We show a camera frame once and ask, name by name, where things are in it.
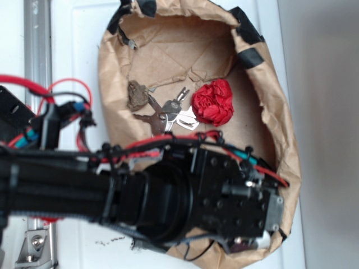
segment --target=brown paper bag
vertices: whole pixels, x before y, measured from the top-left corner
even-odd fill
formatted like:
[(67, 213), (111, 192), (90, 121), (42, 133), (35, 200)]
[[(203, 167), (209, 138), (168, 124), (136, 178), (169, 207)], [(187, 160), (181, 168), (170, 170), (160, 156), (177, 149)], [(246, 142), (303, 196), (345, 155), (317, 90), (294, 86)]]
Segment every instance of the brown paper bag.
[[(226, 78), (233, 91), (234, 116), (219, 127), (237, 147), (252, 145), (277, 173), (290, 182), (281, 189), (285, 208), (280, 232), (269, 249), (226, 255), (214, 244), (194, 263), (201, 268), (242, 268), (275, 251), (290, 234), (299, 196), (301, 175), (297, 142), (286, 97), (278, 83), (268, 48), (245, 14), (231, 12), (207, 0), (122, 1), (103, 36), (99, 81), (111, 143), (128, 145), (151, 136), (150, 126), (127, 109), (130, 80), (156, 88), (160, 105), (186, 86), (192, 93), (216, 78)], [(182, 103), (184, 110), (190, 98)], [(145, 106), (138, 114), (153, 114)], [(196, 131), (214, 129), (200, 124)], [(173, 126), (174, 134), (187, 130)], [(189, 256), (209, 244), (191, 244)], [(183, 258), (186, 246), (168, 254)]]

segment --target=brown dried object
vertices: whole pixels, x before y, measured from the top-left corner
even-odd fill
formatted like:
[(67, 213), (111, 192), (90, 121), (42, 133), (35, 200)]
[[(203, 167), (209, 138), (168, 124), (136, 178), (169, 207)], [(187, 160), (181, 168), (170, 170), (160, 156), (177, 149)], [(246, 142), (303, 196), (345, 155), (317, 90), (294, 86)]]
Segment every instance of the brown dried object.
[(130, 111), (137, 111), (148, 103), (148, 88), (145, 85), (140, 85), (137, 81), (131, 80), (128, 82), (127, 89), (127, 107)]

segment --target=black tape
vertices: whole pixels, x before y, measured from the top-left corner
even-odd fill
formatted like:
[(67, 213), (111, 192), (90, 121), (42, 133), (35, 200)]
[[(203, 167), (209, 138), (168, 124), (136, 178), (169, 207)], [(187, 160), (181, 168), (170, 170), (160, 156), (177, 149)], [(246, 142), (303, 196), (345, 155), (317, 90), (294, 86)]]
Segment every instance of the black tape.
[(245, 69), (250, 69), (264, 62), (262, 56), (255, 48), (246, 49), (237, 54)]
[[(117, 32), (117, 30), (120, 30), (118, 27), (119, 20), (121, 19), (121, 17), (128, 14), (131, 14), (131, 0), (122, 0), (120, 7), (112, 16), (107, 26), (107, 30), (114, 35)], [(125, 36), (122, 30), (120, 31), (120, 34), (122, 36), (123, 42), (125, 44), (128, 44), (129, 39)]]
[(283, 230), (281, 228), (279, 228), (279, 233), (282, 236), (282, 242), (286, 241), (286, 239), (288, 238), (287, 235), (283, 232)]
[(230, 10), (230, 13), (241, 23), (241, 25), (237, 27), (236, 30), (237, 34), (240, 35), (245, 42), (253, 45), (255, 43), (265, 41), (264, 37), (258, 33), (243, 10), (241, 10), (239, 7), (235, 7)]
[(137, 3), (139, 4), (140, 10), (144, 15), (151, 18), (155, 17), (157, 11), (156, 0), (137, 0)]

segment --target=red crumpled object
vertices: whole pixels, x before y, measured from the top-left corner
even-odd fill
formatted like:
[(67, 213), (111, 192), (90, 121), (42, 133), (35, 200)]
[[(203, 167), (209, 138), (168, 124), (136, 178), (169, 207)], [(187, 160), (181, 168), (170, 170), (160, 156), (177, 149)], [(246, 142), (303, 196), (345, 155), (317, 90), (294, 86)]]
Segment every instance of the red crumpled object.
[(221, 126), (227, 123), (234, 113), (232, 90), (227, 80), (217, 79), (204, 85), (192, 96), (192, 110), (197, 120)]

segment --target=key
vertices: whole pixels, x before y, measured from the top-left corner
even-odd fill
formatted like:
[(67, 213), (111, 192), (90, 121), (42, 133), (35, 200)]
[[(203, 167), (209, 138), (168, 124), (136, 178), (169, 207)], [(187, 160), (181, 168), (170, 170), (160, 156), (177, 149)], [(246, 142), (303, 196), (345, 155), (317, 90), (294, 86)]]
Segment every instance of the key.
[(155, 110), (153, 115), (149, 116), (133, 114), (133, 116), (136, 119), (140, 119), (143, 122), (151, 124), (151, 131), (153, 135), (161, 135), (165, 132), (167, 126), (167, 114), (162, 112), (161, 106), (151, 95), (148, 95), (148, 103)]
[[(193, 113), (192, 106), (187, 111), (180, 111), (176, 117), (176, 123), (183, 128), (193, 131), (200, 124), (196, 120), (196, 115)], [(174, 122), (167, 122), (166, 132), (169, 132), (173, 126)]]
[(162, 112), (167, 113), (167, 121), (174, 122), (177, 115), (181, 112), (181, 102), (185, 100), (190, 90), (186, 90), (186, 87), (178, 94), (177, 98), (174, 100), (168, 100), (162, 107)]

